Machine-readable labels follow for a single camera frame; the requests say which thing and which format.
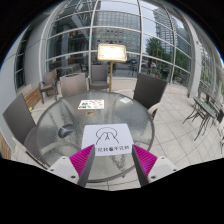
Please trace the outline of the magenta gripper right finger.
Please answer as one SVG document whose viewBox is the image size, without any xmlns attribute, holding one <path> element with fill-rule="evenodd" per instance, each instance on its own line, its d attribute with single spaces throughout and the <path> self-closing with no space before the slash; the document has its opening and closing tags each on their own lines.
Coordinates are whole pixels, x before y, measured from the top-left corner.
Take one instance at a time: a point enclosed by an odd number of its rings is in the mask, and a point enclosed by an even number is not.
<svg viewBox="0 0 224 224">
<path fill-rule="evenodd" d="M 165 156 L 157 157 L 145 149 L 133 145 L 132 157 L 141 186 L 146 186 L 177 171 Z"/>
</svg>

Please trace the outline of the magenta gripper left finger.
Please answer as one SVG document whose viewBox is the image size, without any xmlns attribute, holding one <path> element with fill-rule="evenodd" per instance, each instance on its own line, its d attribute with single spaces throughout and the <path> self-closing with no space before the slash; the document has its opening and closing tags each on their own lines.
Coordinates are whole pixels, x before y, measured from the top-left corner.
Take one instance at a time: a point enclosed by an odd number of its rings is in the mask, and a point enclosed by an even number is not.
<svg viewBox="0 0 224 224">
<path fill-rule="evenodd" d="M 95 157 L 95 146 L 90 145 L 74 155 L 60 157 L 48 172 L 85 187 Z"/>
</svg>

